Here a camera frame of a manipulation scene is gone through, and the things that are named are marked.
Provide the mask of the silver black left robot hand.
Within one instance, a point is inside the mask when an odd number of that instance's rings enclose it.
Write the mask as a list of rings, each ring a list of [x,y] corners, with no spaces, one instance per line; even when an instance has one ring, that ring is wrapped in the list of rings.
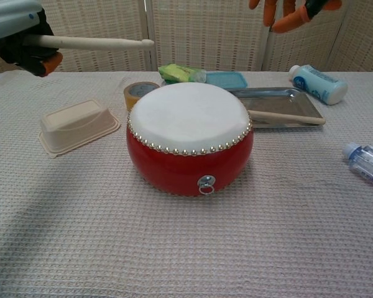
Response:
[[[39,1],[0,1],[0,58],[45,77],[63,60],[57,48],[25,45],[28,35],[53,35]]]

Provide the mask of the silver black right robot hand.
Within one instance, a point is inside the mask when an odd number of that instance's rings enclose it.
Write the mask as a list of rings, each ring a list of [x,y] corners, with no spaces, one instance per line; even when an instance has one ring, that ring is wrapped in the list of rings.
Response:
[[[283,17],[275,20],[277,1],[264,1],[263,24],[276,34],[287,33],[309,23],[322,10],[336,11],[342,1],[305,1],[296,8],[296,1],[283,2]]]

